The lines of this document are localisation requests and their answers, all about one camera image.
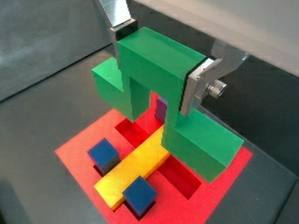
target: small blue cube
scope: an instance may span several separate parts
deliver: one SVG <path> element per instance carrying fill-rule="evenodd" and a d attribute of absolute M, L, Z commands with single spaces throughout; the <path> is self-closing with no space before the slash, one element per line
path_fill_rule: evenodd
<path fill-rule="evenodd" d="M 126 189 L 126 202 L 133 208 L 138 218 L 145 215 L 147 209 L 155 203 L 157 194 L 157 190 L 143 177 L 138 177 L 133 185 Z"/>
<path fill-rule="evenodd" d="M 119 152 L 106 138 L 89 151 L 89 154 L 103 175 L 106 175 L 121 162 Z"/>

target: toy building blocks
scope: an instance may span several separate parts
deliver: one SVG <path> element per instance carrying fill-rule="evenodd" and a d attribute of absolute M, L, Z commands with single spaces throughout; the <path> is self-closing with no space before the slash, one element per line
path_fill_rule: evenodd
<path fill-rule="evenodd" d="M 170 151 L 162 146 L 165 126 L 146 139 L 115 169 L 95 184 L 98 193 L 113 210 L 125 202 L 123 191 L 142 176 L 147 177 L 170 157 Z"/>
<path fill-rule="evenodd" d="M 126 202 L 133 208 L 138 218 L 146 214 L 146 211 L 155 203 L 157 190 L 147 183 L 143 177 L 138 177 L 131 186 L 125 190 Z"/>
<path fill-rule="evenodd" d="M 198 110 L 181 114 L 186 75 L 206 56 L 146 27 L 118 49 L 122 71 L 114 58 L 93 69 L 102 98 L 131 121 L 146 112 L 151 91 L 169 101 L 163 147 L 213 182 L 245 141 Z"/>
<path fill-rule="evenodd" d="M 89 151 L 89 154 L 102 175 L 106 175 L 121 162 L 119 152 L 106 138 Z"/>
<path fill-rule="evenodd" d="M 155 118 L 155 99 L 157 95 L 153 94 L 153 107 L 137 120 L 138 125 L 150 135 L 155 133 L 162 124 Z M 214 209 L 218 207 L 221 200 L 230 190 L 234 181 L 238 179 L 242 170 L 247 166 L 251 152 L 247 149 L 241 148 L 229 169 L 213 183 L 207 183 L 207 181 L 186 164 L 182 163 L 179 159 L 175 161 L 173 158 L 170 160 L 167 159 L 163 165 L 159 166 L 158 170 L 146 179 L 158 191 L 158 196 L 154 207 L 151 207 L 150 212 L 142 220 L 139 220 L 125 204 L 117 211 L 113 211 L 107 202 L 101 197 L 94 185 L 102 180 L 102 177 L 94 169 L 94 162 L 90 159 L 89 154 L 90 149 L 99 143 L 99 139 L 103 138 L 114 144 L 122 158 L 126 158 L 135 150 L 131 143 L 122 136 L 122 133 L 115 129 L 125 120 L 126 118 L 121 113 L 115 109 L 111 109 L 107 114 L 55 151 L 61 161 L 65 163 L 71 175 L 77 179 L 79 186 L 98 208 L 98 211 L 106 217 L 107 223 L 206 223 Z M 198 179 L 201 186 L 198 184 L 195 185 L 195 181 L 191 182 L 190 178 L 189 183 L 183 185 L 186 177 L 177 178 L 178 176 L 186 175 L 186 171 L 183 171 L 181 166 L 183 166 Z"/>

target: gray wall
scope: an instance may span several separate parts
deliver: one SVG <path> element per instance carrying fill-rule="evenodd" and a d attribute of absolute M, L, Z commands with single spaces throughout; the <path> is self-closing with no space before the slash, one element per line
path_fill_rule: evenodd
<path fill-rule="evenodd" d="M 0 101 L 109 45 L 93 0 L 0 0 Z"/>

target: dark gray surface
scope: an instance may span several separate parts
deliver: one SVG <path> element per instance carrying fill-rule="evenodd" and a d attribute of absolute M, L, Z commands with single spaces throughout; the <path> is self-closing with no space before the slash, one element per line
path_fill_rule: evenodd
<path fill-rule="evenodd" d="M 299 222 L 299 181 L 294 186 L 294 190 L 290 194 L 289 200 L 285 204 L 285 209 L 279 215 L 277 224 L 297 224 Z"/>
<path fill-rule="evenodd" d="M 0 103 L 0 211 L 10 224 L 105 223 L 54 151 L 110 110 L 90 69 L 111 49 Z"/>
<path fill-rule="evenodd" d="M 110 43 L 94 0 L 0 0 L 0 101 Z"/>
<path fill-rule="evenodd" d="M 201 107 L 201 111 L 233 130 L 206 108 Z M 245 147 L 253 151 L 253 158 L 210 217 L 210 224 L 275 223 L 298 180 L 250 141 L 245 142 Z"/>
<path fill-rule="evenodd" d="M 0 103 L 0 210 L 10 224 L 106 223 L 54 151 L 110 110 L 90 69 L 111 53 L 113 46 Z M 271 223 L 286 202 L 295 175 L 251 147 L 210 223 Z"/>

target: green l-shaped block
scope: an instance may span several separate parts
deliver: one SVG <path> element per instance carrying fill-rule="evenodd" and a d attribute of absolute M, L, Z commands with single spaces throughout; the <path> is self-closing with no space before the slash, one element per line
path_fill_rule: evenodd
<path fill-rule="evenodd" d="M 243 140 L 198 110 L 179 112 L 186 74 L 206 56 L 146 27 L 118 48 L 122 71 L 115 58 L 93 69 L 101 97 L 131 121 L 149 109 L 151 91 L 169 101 L 163 147 L 211 182 Z"/>

